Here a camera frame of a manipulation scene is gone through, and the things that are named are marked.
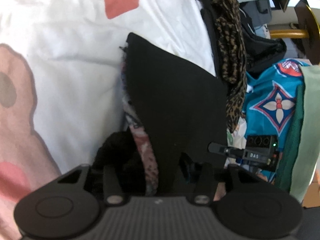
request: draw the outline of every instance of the gold pole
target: gold pole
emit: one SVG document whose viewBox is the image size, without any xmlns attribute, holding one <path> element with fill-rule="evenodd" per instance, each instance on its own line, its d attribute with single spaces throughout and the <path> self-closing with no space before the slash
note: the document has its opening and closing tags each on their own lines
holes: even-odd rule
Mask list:
<svg viewBox="0 0 320 240">
<path fill-rule="evenodd" d="M 272 39 L 277 38 L 290 38 L 290 39 L 307 39 L 309 33 L 307 30 L 270 30 Z"/>
</svg>

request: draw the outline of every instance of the circular pad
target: circular pad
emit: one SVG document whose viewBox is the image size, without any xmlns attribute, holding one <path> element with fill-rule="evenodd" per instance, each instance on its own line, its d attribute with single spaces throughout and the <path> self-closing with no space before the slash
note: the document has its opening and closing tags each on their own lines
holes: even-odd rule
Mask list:
<svg viewBox="0 0 320 240">
<path fill-rule="evenodd" d="M 302 221 L 302 208 L 287 193 L 230 192 L 217 203 L 217 217 L 233 232 L 254 239 L 278 239 Z"/>
<path fill-rule="evenodd" d="M 34 238 L 73 237 L 90 227 L 99 204 L 88 192 L 39 193 L 22 199 L 14 210 L 19 229 Z"/>
<path fill-rule="evenodd" d="M 38 214 L 47 218 L 58 218 L 66 216 L 72 211 L 72 209 L 73 202 L 66 197 L 45 198 L 41 200 L 36 206 Z"/>
</svg>

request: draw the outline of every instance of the green fabric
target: green fabric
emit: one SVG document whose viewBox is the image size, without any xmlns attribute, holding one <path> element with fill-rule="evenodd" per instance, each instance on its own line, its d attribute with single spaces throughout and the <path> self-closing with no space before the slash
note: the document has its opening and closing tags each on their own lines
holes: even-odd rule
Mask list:
<svg viewBox="0 0 320 240">
<path fill-rule="evenodd" d="M 302 201 L 320 152 L 320 67 L 301 67 L 304 82 L 304 117 L 298 156 L 292 170 L 290 195 Z"/>
<path fill-rule="evenodd" d="M 287 133 L 284 144 L 282 159 L 277 170 L 275 186 L 289 192 L 291 186 L 291 174 L 294 163 L 298 156 L 298 147 L 300 143 L 301 127 L 303 121 L 303 94 L 304 85 L 297 87 L 297 101 L 292 122 Z"/>
</svg>

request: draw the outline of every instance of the ribbed black surface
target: ribbed black surface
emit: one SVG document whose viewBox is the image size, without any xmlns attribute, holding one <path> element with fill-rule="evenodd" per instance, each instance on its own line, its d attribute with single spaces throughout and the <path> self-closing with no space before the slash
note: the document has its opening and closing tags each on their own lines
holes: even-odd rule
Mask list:
<svg viewBox="0 0 320 240">
<path fill-rule="evenodd" d="M 209 208 L 193 206 L 185 197 L 133 197 L 125 206 L 108 209 L 102 220 L 90 232 L 73 238 L 109 239 L 248 240 L 221 225 Z M 294 239 L 288 236 L 282 240 Z"/>
</svg>

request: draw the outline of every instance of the camera lens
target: camera lens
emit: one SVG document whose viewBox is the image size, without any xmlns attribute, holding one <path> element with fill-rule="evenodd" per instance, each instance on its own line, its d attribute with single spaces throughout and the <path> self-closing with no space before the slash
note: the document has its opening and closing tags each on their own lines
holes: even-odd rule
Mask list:
<svg viewBox="0 0 320 240">
<path fill-rule="evenodd" d="M 258 136 L 257 138 L 255 138 L 254 144 L 255 144 L 256 146 L 260 146 L 261 143 L 262 143 L 261 136 Z"/>
<path fill-rule="evenodd" d="M 270 143 L 270 139 L 269 138 L 264 138 L 263 145 L 268 146 L 269 143 Z"/>
</svg>

